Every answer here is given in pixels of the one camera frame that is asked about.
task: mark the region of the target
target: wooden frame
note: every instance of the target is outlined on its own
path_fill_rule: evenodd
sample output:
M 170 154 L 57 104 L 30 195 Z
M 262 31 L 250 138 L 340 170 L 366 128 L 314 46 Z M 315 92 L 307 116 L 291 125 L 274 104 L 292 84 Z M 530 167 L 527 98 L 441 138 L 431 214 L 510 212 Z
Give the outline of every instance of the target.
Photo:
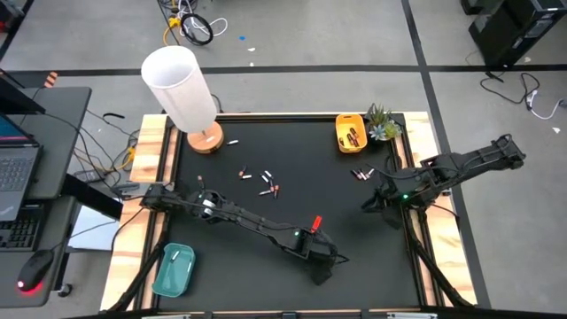
M 222 116 L 250 116 L 250 115 L 330 115 L 338 113 L 233 113 L 223 114 Z M 431 123 L 427 112 L 405 112 L 406 130 L 412 152 L 413 161 L 418 165 L 421 160 L 438 154 L 437 144 L 433 136 Z M 175 173 L 175 145 L 178 137 L 176 128 L 172 128 L 167 147 L 163 148 L 163 137 L 166 134 L 167 116 L 166 115 L 145 115 L 140 130 L 138 145 L 136 147 L 136 157 L 134 160 L 130 179 L 134 182 L 151 183 L 155 182 L 158 175 L 158 165 L 162 149 L 166 152 L 164 159 L 162 182 L 169 182 L 172 174 Z M 396 140 L 399 154 L 405 154 L 404 145 L 401 138 Z M 403 158 L 402 166 L 408 165 L 407 159 Z M 122 210 L 120 225 L 127 222 L 139 210 L 138 201 L 126 202 Z M 436 204 L 448 210 L 453 210 L 453 204 L 449 197 L 439 197 Z M 462 246 L 460 232 L 457 228 L 454 217 L 442 209 L 431 207 L 427 210 L 427 223 L 430 231 L 431 246 L 435 256 L 435 261 L 441 271 L 445 274 L 449 282 L 455 289 L 470 303 L 476 303 L 476 296 L 470 279 L 470 272 L 467 265 L 464 249 Z M 163 226 L 164 214 L 158 214 L 154 225 L 152 245 L 157 242 L 161 227 Z M 140 214 L 124 227 L 116 238 L 115 249 L 111 259 L 111 265 L 106 280 L 105 293 L 101 302 L 101 310 L 112 306 L 121 294 L 128 288 L 131 280 L 140 268 L 142 251 L 144 249 L 144 239 L 148 230 L 149 212 L 142 211 Z M 422 233 L 417 227 L 416 214 L 412 214 L 414 227 L 417 235 L 422 238 Z M 421 273 L 423 286 L 426 292 L 428 305 L 435 305 L 433 284 L 431 275 L 421 262 Z M 151 307 L 151 284 L 155 278 L 156 266 L 152 268 L 146 278 L 142 308 Z M 355 310 L 332 310 L 333 312 L 353 312 Z M 371 311 L 384 311 L 383 309 L 371 309 Z M 313 310 L 298 311 L 313 313 Z M 222 312 L 223 314 L 248 314 L 250 312 Z

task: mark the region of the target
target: small orange container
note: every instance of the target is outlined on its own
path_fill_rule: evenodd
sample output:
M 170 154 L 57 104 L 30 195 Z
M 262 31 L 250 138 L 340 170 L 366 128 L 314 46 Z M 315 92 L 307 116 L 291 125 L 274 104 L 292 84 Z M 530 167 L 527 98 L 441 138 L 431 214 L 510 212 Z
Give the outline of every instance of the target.
M 351 132 L 351 128 L 353 128 L 358 135 L 358 138 L 356 138 L 358 146 L 352 145 L 348 140 L 348 137 L 346 137 L 348 134 L 354 137 Z M 335 120 L 335 130 L 337 131 L 338 148 L 341 152 L 360 152 L 368 143 L 366 138 L 366 129 L 364 128 L 364 121 L 359 114 L 340 114 Z M 343 139 L 343 143 L 345 145 L 340 144 L 339 138 Z

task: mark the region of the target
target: teal tray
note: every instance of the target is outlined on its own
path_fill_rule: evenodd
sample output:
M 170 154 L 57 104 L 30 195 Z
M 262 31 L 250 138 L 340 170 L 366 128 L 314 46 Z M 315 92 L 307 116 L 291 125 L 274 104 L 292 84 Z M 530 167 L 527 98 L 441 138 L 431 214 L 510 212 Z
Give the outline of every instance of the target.
M 160 296 L 179 297 L 189 285 L 195 266 L 195 253 L 191 247 L 176 243 L 167 244 L 164 252 L 158 277 L 151 289 Z

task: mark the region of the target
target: floor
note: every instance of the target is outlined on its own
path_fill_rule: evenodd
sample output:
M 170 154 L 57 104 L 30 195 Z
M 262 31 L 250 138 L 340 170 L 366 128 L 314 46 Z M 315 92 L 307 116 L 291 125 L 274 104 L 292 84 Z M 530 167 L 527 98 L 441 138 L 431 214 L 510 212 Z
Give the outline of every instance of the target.
M 419 42 L 412 42 L 408 8 Z M 454 152 L 511 133 L 527 154 L 524 167 L 462 185 L 490 305 L 567 313 L 567 198 L 561 191 L 567 181 L 567 111 L 560 108 L 543 121 L 479 87 L 484 72 L 466 67 L 483 64 L 468 34 L 474 18 L 463 13 L 458 0 L 200 0 L 197 11 L 209 20 L 229 21 L 227 32 L 205 47 L 180 40 L 206 68 L 209 87 L 226 112 L 363 111 L 380 102 L 394 111 L 429 112 L 440 148 Z M 163 45 L 164 28 L 153 1 L 58 0 L 53 5 L 34 0 L 0 67 L 64 71 L 69 76 L 60 76 L 56 86 L 91 87 L 89 109 L 125 115 L 115 123 L 132 131 L 145 113 L 158 113 L 160 106 L 140 76 L 120 74 L 136 74 L 144 58 Z M 565 66 L 565 32 L 567 19 L 519 64 Z M 463 72 L 428 68 L 416 55 L 416 43 L 427 66 L 462 66 Z M 541 82 L 535 109 L 548 115 L 557 99 L 566 97 L 567 72 L 532 74 Z M 519 99 L 519 76 L 506 73 L 504 83 L 487 85 Z M 125 136 L 91 115 L 83 127 L 112 156 L 126 144 Z M 108 163 L 94 144 L 88 147 Z M 69 171 L 80 168 L 74 161 Z M 109 258 L 108 253 L 74 255 L 66 278 L 77 289 L 73 295 L 53 296 L 43 308 L 0 314 L 60 318 L 96 313 Z

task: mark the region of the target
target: laptop screen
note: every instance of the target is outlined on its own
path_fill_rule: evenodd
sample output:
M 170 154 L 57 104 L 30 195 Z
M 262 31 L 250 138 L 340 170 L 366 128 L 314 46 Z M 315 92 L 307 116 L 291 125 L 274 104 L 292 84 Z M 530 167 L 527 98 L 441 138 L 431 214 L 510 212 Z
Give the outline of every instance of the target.
M 10 141 L 27 141 L 25 136 L 14 124 L 0 116 L 0 143 Z

